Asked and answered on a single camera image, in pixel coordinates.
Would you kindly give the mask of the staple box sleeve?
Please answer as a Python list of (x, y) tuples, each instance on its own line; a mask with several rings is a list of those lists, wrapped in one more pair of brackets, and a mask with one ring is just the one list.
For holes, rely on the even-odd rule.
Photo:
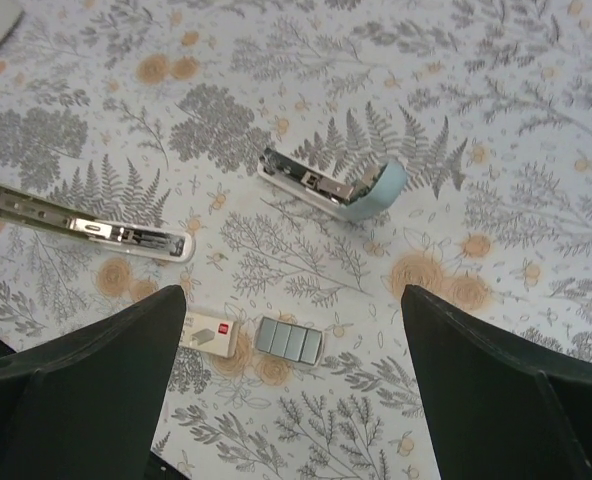
[(221, 358), (231, 358), (236, 350), (239, 327), (237, 320), (188, 311), (179, 346)]

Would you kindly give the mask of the staple tray with staples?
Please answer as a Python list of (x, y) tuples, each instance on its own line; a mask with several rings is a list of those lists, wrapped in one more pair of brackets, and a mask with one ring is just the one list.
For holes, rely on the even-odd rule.
[(265, 355), (302, 368), (316, 367), (325, 346), (321, 330), (262, 317), (256, 329), (254, 348)]

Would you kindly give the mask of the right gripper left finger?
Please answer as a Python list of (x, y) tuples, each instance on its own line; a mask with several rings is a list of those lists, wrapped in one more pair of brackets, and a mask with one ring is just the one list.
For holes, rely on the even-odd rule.
[(0, 479), (179, 479), (151, 451), (186, 300), (170, 285), (33, 348), (0, 340)]

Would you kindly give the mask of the beige stapler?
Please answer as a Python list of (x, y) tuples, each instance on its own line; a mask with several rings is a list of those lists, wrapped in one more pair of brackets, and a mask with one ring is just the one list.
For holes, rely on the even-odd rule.
[(159, 261), (185, 263), (195, 252), (195, 240), (184, 231), (101, 219), (3, 184), (0, 220)]

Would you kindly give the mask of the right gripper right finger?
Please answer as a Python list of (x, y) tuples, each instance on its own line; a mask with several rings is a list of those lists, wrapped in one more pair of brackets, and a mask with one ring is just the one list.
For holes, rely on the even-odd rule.
[(441, 478), (592, 479), (592, 363), (417, 285), (401, 308)]

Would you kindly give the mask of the light blue stapler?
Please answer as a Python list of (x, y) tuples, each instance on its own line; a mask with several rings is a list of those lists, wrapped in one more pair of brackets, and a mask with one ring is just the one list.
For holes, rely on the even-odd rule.
[(407, 183), (404, 166), (389, 156), (362, 177), (342, 183), (310, 166), (267, 148), (259, 156), (258, 175), (337, 220), (358, 222), (381, 214), (400, 196)]

